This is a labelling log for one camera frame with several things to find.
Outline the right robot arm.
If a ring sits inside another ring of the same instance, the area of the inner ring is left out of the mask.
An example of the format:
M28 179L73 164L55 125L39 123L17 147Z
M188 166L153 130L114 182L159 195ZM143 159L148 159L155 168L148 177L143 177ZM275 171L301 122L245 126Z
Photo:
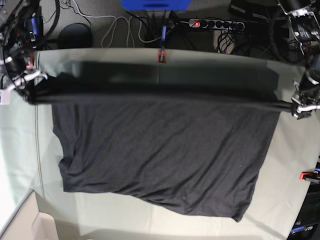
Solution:
M34 81L49 76L34 65L34 52L45 46L60 18L60 1L54 1L54 20L43 32L38 0L5 0L0 6L0 104L9 105L11 93L32 101Z

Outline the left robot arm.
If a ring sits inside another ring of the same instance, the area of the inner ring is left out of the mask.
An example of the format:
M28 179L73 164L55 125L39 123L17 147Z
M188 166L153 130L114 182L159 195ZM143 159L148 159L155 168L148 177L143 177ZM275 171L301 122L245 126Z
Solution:
M320 109L320 13L314 6L314 0L279 0L277 4L279 9L274 13L269 25L270 43L281 61L294 64L280 54L274 39L276 18L284 14L305 58L302 78L300 82L294 83L291 114L298 120L308 118L313 111Z

